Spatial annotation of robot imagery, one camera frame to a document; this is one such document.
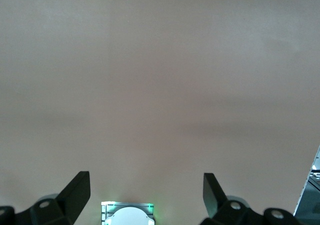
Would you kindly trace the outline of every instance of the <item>silver bolt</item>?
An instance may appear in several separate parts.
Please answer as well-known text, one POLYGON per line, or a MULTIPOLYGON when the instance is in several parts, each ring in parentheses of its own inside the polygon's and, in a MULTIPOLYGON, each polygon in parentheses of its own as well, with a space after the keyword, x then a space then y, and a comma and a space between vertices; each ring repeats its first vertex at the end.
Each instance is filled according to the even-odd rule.
POLYGON ((44 201, 44 202, 40 203, 39 207, 43 209, 43 208, 45 208, 45 207, 48 207, 49 204, 50 204, 50 202, 44 201))
POLYGON ((274 216, 277 219, 283 219, 284 215, 282 214, 282 212, 278 211, 278 210, 272 210, 271 211, 272 216, 274 216))
POLYGON ((230 203, 230 206, 231 206, 233 209, 235 209, 235 210, 241 209, 240 204, 237 203, 236 201, 231 202, 231 203, 230 203))

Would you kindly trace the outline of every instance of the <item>round metal screw head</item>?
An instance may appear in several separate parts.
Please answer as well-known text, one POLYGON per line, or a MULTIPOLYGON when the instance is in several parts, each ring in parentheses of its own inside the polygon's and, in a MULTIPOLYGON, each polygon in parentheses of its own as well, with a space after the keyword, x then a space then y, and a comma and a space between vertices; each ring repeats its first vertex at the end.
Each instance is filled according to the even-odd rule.
POLYGON ((49 201, 44 201, 44 202, 40 203, 39 207, 43 209, 43 208, 45 208, 45 207, 48 207, 49 204, 50 204, 49 201))
POLYGON ((236 201, 231 202, 231 203, 230 203, 230 206, 231 206, 233 209, 235 209, 235 210, 241 209, 240 204, 237 203, 236 201))
POLYGON ((282 212, 278 211, 278 210, 272 210, 271 211, 272 216, 274 216, 277 219, 283 219, 284 215, 282 214, 282 212))

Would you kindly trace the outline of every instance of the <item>plain beige surface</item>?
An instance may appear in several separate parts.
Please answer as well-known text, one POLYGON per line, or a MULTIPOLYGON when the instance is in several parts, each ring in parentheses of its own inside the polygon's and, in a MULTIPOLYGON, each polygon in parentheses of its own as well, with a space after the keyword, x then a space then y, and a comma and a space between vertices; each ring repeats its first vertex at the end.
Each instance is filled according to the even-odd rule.
POLYGON ((0 205, 90 171, 158 225, 228 195, 294 211, 320 144, 320 0, 0 0, 0 205))

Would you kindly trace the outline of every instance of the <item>black metal bracket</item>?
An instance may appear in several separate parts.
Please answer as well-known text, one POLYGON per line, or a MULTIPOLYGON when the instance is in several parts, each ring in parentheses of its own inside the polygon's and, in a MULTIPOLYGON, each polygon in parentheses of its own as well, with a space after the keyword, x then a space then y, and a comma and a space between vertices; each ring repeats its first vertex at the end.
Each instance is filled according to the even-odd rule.
POLYGON ((286 210, 268 208, 260 215, 240 201, 228 200, 213 173, 203 176, 203 201, 209 217, 200 225, 302 225, 286 210))
POLYGON ((0 206, 0 225, 73 225, 90 198, 90 175, 80 171, 54 199, 43 199, 15 214, 0 206))

